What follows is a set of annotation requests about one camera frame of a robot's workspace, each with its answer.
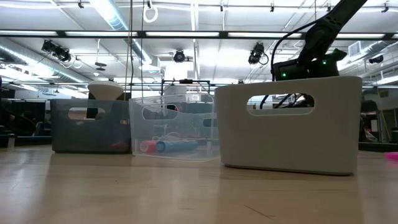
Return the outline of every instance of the ceiling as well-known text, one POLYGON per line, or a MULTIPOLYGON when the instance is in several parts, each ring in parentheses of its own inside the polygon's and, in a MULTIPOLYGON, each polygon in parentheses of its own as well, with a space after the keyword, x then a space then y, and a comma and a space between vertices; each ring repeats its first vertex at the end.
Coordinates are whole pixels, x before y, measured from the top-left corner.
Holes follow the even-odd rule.
MULTIPOLYGON (((41 30, 110 30, 110 26, 100 16, 95 8, 90 7, 89 1, 83 1, 86 7, 80 9, 78 1, 53 0, 53 1, 1 1, 2 4, 13 4, 18 6, 73 6, 63 9, 21 9, 14 7, 0 6, 0 29, 41 29, 41 30)), ((314 8, 314 0, 275 0, 275 11, 269 12, 271 0, 224 0, 224 6, 228 10, 224 15, 220 12, 220 0, 197 0, 198 17, 196 30, 223 30, 233 31, 290 31, 325 15, 327 0, 316 1, 317 9, 314 8)), ((358 12, 347 25, 343 32, 396 32, 398 1, 389 1, 390 11, 381 13, 385 1, 369 0, 364 10, 358 12)), ((130 1, 115 1, 124 19, 129 19, 130 1)), ((132 23, 133 30, 192 30, 190 3, 184 0, 152 0, 154 6, 159 6, 158 18, 151 23, 142 19, 142 4, 146 7, 146 1, 133 1, 132 23)), ((153 16, 152 11, 147 12, 148 18, 153 16)), ((10 38, 19 45, 41 54, 44 39, 42 38, 10 38)), ((122 39, 103 39, 100 41, 99 54, 97 59, 97 40, 95 39, 51 39, 54 43, 70 49, 70 52, 77 56, 82 62, 81 68, 70 67, 71 70, 84 75, 92 80, 107 80, 115 78, 117 82, 124 82, 127 71, 127 82, 130 82, 132 71, 134 76, 139 78, 153 77, 160 81, 160 74, 141 74, 139 61, 134 60, 131 67, 130 60, 127 60, 127 44, 122 39), (98 77, 95 62, 106 63, 106 71, 100 72, 98 77)), ((165 67, 173 63, 170 53, 177 49, 184 51, 185 55, 194 58, 194 43, 190 39, 142 39, 143 49, 151 55, 158 56, 161 66, 165 67)), ((237 82, 239 79, 245 82, 264 82, 271 79, 269 66, 250 65, 248 56, 250 50, 258 40, 220 40, 220 39, 199 39, 198 77, 201 80, 210 80, 215 83, 237 82)), ((268 50, 273 49, 273 40, 261 41, 268 50)), ((355 41, 335 41, 331 50, 339 48, 347 51, 348 46, 355 41)), ((276 62, 287 60, 297 56, 303 41, 290 40, 280 45, 276 56, 276 62)), ((195 78, 193 62, 184 62, 188 69, 188 78, 195 78)))

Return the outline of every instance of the white plastic bin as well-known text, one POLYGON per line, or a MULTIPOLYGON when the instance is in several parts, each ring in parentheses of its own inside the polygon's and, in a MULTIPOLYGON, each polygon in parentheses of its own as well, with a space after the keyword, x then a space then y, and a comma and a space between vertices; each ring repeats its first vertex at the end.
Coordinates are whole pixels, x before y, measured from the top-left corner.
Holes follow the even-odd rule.
POLYGON ((362 79, 313 78, 216 89, 226 166, 348 175, 356 170, 362 79), (257 95, 306 93, 313 108, 254 110, 257 95))
POLYGON ((214 99, 209 94, 129 100, 135 156, 209 161, 219 156, 214 99))

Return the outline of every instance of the gray plastic bin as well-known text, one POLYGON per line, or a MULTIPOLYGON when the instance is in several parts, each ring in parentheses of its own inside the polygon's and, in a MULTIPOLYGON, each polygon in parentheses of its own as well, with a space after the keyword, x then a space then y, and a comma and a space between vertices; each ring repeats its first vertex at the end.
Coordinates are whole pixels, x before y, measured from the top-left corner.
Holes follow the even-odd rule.
POLYGON ((51 100, 50 105, 53 151, 131 153, 127 101, 51 100), (93 118, 85 116, 90 110, 93 118))

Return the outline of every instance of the pink object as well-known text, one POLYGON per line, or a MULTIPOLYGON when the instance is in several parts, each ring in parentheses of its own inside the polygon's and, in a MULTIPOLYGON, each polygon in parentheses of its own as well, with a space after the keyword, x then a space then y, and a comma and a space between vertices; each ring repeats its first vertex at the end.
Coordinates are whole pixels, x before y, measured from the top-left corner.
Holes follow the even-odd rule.
POLYGON ((387 159, 392 159, 392 160, 398 161, 398 152, 385 152, 384 156, 387 159))

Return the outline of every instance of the table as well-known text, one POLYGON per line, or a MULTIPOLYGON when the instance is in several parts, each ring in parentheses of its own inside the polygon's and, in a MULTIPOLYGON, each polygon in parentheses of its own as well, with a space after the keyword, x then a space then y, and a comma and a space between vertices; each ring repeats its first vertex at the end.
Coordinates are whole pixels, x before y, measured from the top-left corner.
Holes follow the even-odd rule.
POLYGON ((0 223, 397 223, 398 162, 333 177, 131 155, 0 152, 0 223))

